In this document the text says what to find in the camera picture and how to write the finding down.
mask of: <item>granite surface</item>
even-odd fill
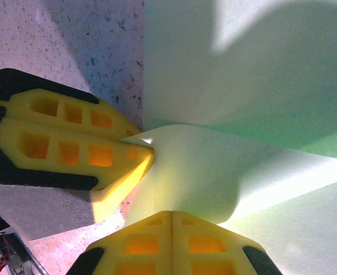
[[[142,0],[0,0],[0,69],[91,92],[141,128],[143,16]],[[133,196],[103,223],[25,242],[50,274],[65,274],[87,245],[123,226]]]

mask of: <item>speckled countertop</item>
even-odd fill
[[[142,0],[0,0],[0,69],[91,92],[142,126]],[[128,198],[106,222],[28,242],[52,275],[91,242],[121,228]]]

